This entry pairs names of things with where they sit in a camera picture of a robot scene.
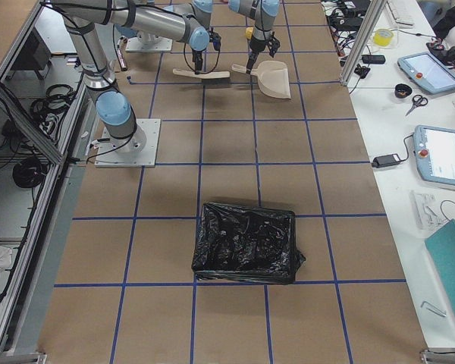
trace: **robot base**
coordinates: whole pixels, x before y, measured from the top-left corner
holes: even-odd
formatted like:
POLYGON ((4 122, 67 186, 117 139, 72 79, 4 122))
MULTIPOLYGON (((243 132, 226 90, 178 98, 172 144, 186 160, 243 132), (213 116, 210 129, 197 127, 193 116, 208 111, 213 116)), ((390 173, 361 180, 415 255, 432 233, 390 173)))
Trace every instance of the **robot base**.
POLYGON ((172 50, 172 39, 162 38, 157 43, 143 44, 138 38, 129 38, 125 50, 127 53, 158 53, 172 50))
MULTIPOLYGON (((141 127, 146 135, 146 145, 139 152, 118 153, 110 152, 100 155, 95 161, 99 168, 125 168, 125 167, 155 167, 157 157, 158 136, 160 135, 160 119, 137 119, 138 127, 141 127)), ((106 128, 103 130, 102 138, 109 138, 106 128)), ((103 143, 99 146, 98 154, 112 150, 110 143, 103 143)))

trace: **black trash bag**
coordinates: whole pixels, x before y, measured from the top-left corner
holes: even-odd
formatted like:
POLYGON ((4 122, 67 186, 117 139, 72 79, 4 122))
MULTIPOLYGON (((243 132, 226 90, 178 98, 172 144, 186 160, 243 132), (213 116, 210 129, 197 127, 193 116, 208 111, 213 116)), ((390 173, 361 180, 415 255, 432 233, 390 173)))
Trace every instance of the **black trash bag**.
POLYGON ((292 211, 205 203, 192 269, 200 279, 290 284, 305 261, 292 211))

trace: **white desk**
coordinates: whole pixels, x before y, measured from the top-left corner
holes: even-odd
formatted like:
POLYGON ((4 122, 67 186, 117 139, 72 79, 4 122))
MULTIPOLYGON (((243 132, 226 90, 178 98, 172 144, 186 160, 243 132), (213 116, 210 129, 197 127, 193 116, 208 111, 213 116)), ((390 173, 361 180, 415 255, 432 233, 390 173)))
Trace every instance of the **white desk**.
MULTIPOLYGON (((416 1, 408 0, 406 3, 418 24, 407 31, 433 34, 416 1)), ((377 28, 379 27, 388 27, 385 13, 381 16, 377 28)), ((427 41, 428 37, 401 33, 397 48, 383 49, 380 52, 386 57, 386 64, 372 65, 369 76, 361 80, 351 94, 371 159, 395 152, 403 158, 406 154, 403 138, 410 135, 418 124, 455 129, 455 93, 428 96, 428 105, 417 108, 407 117, 405 114, 411 107, 411 96, 403 100, 394 96, 394 86, 397 83, 410 84, 397 67, 396 60, 403 55, 424 52, 427 41)), ((355 85, 357 78, 355 75, 351 79, 349 89, 355 85)), ((411 86, 413 95, 421 92, 414 84, 411 86)), ((455 317, 424 244, 424 239, 432 231, 418 229, 410 195, 414 190, 417 193, 433 194, 438 202, 443 199, 455 201, 455 191, 432 187, 424 182, 416 170, 411 149, 413 142, 409 142, 409 146, 409 161, 393 168, 375 170, 375 177, 426 343, 430 348, 455 348, 455 317), (423 301, 447 311, 447 317, 421 308, 423 301)), ((448 206, 445 211, 448 211, 451 218, 455 218, 455 209, 448 206)))

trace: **blue joint cap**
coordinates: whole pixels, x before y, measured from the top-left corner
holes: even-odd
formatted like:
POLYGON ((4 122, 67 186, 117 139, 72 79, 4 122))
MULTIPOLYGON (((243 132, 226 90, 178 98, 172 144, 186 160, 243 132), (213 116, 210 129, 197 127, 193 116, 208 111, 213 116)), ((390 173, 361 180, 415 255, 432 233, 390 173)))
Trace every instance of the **blue joint cap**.
POLYGON ((189 38, 189 45, 194 51, 203 51, 209 45, 209 33, 203 27, 198 27, 189 38))
POLYGON ((227 6, 235 13, 238 13, 240 10, 240 0, 229 0, 227 6))
POLYGON ((212 0, 193 0, 192 3, 205 13, 212 13, 212 0))
POLYGON ((279 5, 279 0, 263 0, 262 9, 270 17, 276 17, 278 15, 279 5))
POLYGON ((127 98, 115 91, 102 93, 96 100, 96 110, 106 124, 116 127, 126 123, 131 114, 127 98))

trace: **yellow object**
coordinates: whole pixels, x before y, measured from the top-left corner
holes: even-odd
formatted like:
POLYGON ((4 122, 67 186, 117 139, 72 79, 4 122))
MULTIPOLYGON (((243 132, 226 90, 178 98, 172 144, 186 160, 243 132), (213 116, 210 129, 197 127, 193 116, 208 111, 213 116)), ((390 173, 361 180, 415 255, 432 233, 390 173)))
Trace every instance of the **yellow object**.
POLYGON ((251 36, 253 35, 253 27, 247 27, 245 34, 247 39, 251 39, 251 36))
POLYGON ((392 39, 393 32, 389 29, 378 29, 374 35, 374 43, 381 47, 388 46, 392 39))

